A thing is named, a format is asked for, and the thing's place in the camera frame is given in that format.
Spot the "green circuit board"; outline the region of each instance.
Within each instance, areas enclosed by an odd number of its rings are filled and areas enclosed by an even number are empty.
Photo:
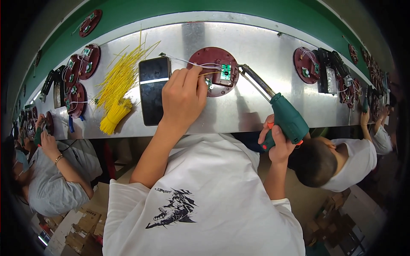
[[[230,65],[223,64],[221,67],[221,80],[230,80]]]

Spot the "short black hair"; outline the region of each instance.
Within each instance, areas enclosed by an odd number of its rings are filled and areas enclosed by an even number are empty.
[[[295,171],[305,186],[318,188],[325,185],[337,169],[336,156],[318,139],[304,140],[289,156],[288,167]]]

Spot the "white t-shirt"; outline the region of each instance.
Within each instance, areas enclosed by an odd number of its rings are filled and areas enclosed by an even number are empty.
[[[349,158],[340,172],[321,188],[342,192],[361,182],[376,167],[377,155],[373,143],[366,139],[334,139],[332,142],[335,145],[345,143]]]
[[[191,135],[152,189],[111,180],[103,254],[305,255],[288,199],[271,201],[259,154],[225,134]]]
[[[373,128],[370,129],[370,136],[377,154],[387,155],[393,151],[392,140],[383,126],[380,126],[376,133],[374,133]]]

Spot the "gray shirt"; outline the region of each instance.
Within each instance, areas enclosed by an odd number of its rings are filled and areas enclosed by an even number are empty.
[[[57,141],[58,149],[85,181],[91,182],[103,173],[89,140],[77,140],[70,148],[67,144]],[[89,201],[80,184],[67,182],[41,147],[33,155],[30,165],[32,162],[34,172],[28,192],[28,203],[32,210],[53,217],[79,208]]]

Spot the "face mask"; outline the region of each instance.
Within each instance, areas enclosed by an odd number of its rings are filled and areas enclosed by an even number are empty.
[[[26,156],[24,155],[23,152],[21,152],[20,150],[16,150],[16,162],[14,163],[14,166],[16,166],[17,162],[22,163],[23,164],[23,170],[20,172],[20,174],[18,175],[20,177],[20,175],[26,171],[28,171],[29,166],[28,166],[28,161]]]

